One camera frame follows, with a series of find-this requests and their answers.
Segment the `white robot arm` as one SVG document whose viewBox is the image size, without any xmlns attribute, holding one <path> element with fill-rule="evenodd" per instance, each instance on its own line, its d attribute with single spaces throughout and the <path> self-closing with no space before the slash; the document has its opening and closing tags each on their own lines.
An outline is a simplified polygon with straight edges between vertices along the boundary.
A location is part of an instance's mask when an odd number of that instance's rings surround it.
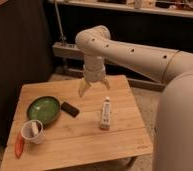
<svg viewBox="0 0 193 171">
<path fill-rule="evenodd" d="M 84 54 L 80 94 L 92 82 L 108 83 L 105 60 L 165 85 L 157 109 L 153 171 L 193 171 L 193 54 L 113 41 L 102 25 L 79 32 L 75 42 Z"/>
</svg>

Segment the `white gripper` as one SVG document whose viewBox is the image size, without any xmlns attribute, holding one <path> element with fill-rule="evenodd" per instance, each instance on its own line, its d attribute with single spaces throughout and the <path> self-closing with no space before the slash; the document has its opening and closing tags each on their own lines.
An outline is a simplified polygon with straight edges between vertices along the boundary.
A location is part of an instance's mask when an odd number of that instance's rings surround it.
<svg viewBox="0 0 193 171">
<path fill-rule="evenodd" d="M 100 56 L 84 56 L 83 65 L 84 78 L 81 79 L 78 94 L 82 97 L 85 92 L 91 87 L 89 82 L 101 81 L 107 89 L 110 89 L 109 81 L 104 78 L 106 76 L 106 69 L 104 59 Z"/>
</svg>

